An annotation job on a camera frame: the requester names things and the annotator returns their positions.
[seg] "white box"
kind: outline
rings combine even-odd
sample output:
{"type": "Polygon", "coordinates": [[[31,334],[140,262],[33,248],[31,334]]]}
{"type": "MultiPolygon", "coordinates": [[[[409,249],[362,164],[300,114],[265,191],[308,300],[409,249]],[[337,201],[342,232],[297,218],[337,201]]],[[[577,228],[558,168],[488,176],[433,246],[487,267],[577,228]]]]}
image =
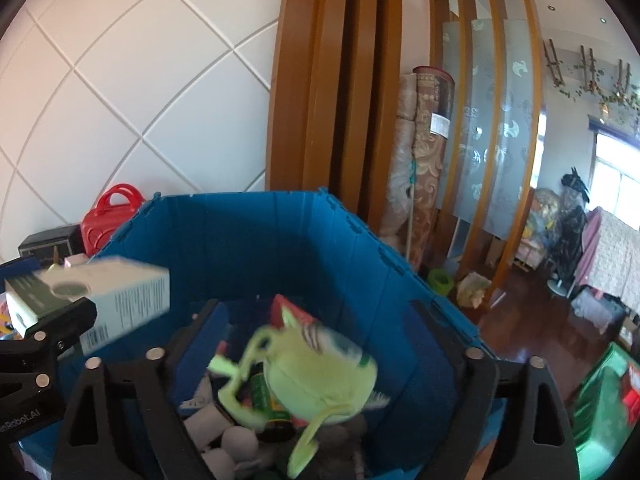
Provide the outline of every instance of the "white box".
{"type": "Polygon", "coordinates": [[[6,280],[14,328],[26,330],[79,298],[93,301],[98,317],[80,337],[94,352],[169,310],[169,271],[124,258],[102,258],[77,267],[53,267],[6,280]]]}
{"type": "Polygon", "coordinates": [[[631,347],[634,345],[634,339],[638,333],[638,327],[631,320],[629,316],[626,316],[622,327],[620,327],[620,333],[618,334],[618,344],[622,346],[627,352],[631,352],[631,347]]]}

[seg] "blue storage bin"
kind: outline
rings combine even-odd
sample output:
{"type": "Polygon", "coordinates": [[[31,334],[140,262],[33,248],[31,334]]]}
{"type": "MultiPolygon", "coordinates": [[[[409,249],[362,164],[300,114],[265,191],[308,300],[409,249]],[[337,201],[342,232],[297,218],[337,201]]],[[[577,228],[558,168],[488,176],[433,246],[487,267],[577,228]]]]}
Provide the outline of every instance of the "blue storage bin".
{"type": "MultiPolygon", "coordinates": [[[[366,451],[385,478],[412,478],[431,459],[460,398],[453,368],[410,302],[423,302],[464,346],[482,346],[478,329],[456,307],[324,190],[156,194],[98,257],[112,255],[167,267],[171,308],[95,355],[107,363],[139,358],[165,345],[209,298],[302,298],[305,310],[378,362],[376,390],[392,400],[367,413],[366,451]]],[[[66,395],[85,359],[61,364],[66,395]]],[[[494,410],[485,440],[497,434],[499,422],[494,410]]],[[[47,468],[58,426],[21,443],[47,468]]]]}

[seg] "wooden floor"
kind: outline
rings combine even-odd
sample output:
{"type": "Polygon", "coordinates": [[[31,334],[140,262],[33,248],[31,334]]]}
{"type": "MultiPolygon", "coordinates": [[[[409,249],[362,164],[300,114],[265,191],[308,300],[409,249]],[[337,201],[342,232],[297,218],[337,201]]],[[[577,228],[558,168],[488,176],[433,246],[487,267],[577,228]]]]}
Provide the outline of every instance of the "wooden floor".
{"type": "MultiPolygon", "coordinates": [[[[567,300],[552,297],[545,280],[514,267],[506,297],[480,321],[482,339],[503,359],[546,359],[562,398],[567,401],[612,339],[571,313],[567,300]]],[[[480,480],[493,447],[479,454],[466,480],[480,480]]]]}

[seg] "red bag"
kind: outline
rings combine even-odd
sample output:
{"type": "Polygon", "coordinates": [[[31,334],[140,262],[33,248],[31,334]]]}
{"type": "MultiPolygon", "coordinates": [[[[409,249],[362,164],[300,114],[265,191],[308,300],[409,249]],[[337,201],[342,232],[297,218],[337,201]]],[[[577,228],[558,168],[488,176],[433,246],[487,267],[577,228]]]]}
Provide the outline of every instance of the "red bag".
{"type": "Polygon", "coordinates": [[[110,240],[113,232],[129,220],[145,199],[131,184],[116,184],[98,200],[95,209],[91,209],[80,224],[82,241],[87,256],[93,256],[110,240]],[[123,195],[128,204],[111,205],[111,197],[123,195]]]}

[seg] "hanging vine decoration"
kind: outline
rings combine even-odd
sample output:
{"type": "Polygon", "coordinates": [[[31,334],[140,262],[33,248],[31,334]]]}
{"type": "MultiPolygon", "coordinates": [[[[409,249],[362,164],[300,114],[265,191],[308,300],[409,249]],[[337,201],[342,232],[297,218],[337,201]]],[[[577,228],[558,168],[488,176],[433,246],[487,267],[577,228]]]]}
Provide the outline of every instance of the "hanging vine decoration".
{"type": "Polygon", "coordinates": [[[601,85],[602,76],[605,75],[604,70],[597,68],[597,60],[593,55],[593,49],[589,49],[589,63],[587,64],[584,46],[580,46],[580,63],[574,65],[567,65],[556,56],[556,49],[553,41],[549,40],[553,58],[548,54],[545,44],[545,57],[546,65],[551,72],[551,76],[554,82],[554,86],[558,91],[569,99],[573,99],[574,102],[577,98],[581,97],[585,92],[592,95],[597,95],[600,99],[600,105],[617,104],[620,107],[626,108],[630,112],[636,113],[640,118],[640,96],[638,95],[639,86],[631,85],[631,64],[626,64],[626,70],[623,69],[623,63],[620,59],[618,62],[618,81],[615,83],[613,90],[604,89],[601,85]],[[582,72],[584,84],[577,89],[568,90],[562,77],[562,68],[567,70],[571,75],[576,72],[582,72]]]}

